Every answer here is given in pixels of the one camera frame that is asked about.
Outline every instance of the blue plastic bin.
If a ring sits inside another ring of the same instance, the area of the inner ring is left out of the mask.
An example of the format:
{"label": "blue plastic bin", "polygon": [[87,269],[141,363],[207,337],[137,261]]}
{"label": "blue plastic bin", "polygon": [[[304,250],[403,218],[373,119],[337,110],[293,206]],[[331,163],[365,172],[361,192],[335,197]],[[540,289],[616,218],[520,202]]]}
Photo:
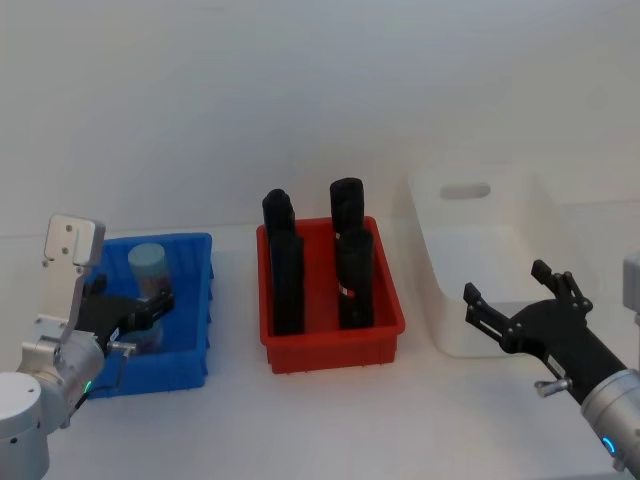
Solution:
{"label": "blue plastic bin", "polygon": [[[98,390],[89,398],[167,392],[202,387],[207,376],[211,322],[212,239],[207,233],[154,235],[107,240],[102,262],[92,273],[107,275],[105,294],[138,297],[136,279],[127,255],[140,243],[159,243],[164,247],[175,307],[160,320],[164,335],[157,353],[132,356],[117,390]],[[116,381],[120,355],[110,354],[93,387],[110,386]]]}

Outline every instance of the black cylindrical object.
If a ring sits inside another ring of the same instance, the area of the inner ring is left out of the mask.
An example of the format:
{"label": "black cylindrical object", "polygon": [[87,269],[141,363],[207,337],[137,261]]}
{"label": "black cylindrical object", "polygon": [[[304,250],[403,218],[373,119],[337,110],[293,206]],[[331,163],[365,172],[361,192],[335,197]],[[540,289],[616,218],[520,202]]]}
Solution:
{"label": "black cylindrical object", "polygon": [[276,231],[269,247],[273,334],[304,333],[304,240],[294,232]]}
{"label": "black cylindrical object", "polygon": [[291,205],[291,199],[284,190],[271,190],[262,200],[262,214],[267,238],[271,241],[275,232],[295,232],[296,216]]}
{"label": "black cylindrical object", "polygon": [[336,244],[340,328],[373,327],[373,235],[348,230]]}
{"label": "black cylindrical object", "polygon": [[331,184],[331,221],[336,238],[364,222],[364,187],[359,178],[343,178]]}

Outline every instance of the white table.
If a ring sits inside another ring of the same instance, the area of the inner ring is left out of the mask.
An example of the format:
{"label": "white table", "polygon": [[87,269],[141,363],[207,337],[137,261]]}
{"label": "white table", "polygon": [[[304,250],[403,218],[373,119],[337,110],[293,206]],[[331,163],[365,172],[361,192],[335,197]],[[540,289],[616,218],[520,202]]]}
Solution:
{"label": "white table", "polygon": [[[601,281],[590,324],[636,367],[637,327],[620,297],[622,259],[640,248],[640,203],[563,210]],[[457,360],[435,349],[398,268],[402,246],[390,222],[379,224],[407,321],[395,363],[272,374],[258,333],[255,227],[213,228],[207,384],[87,402],[70,429],[50,437],[46,478],[609,478],[610,459],[578,405],[567,394],[536,395],[533,382],[550,378],[540,362]],[[43,238],[0,241],[5,370],[17,366],[37,313],[42,245]]]}

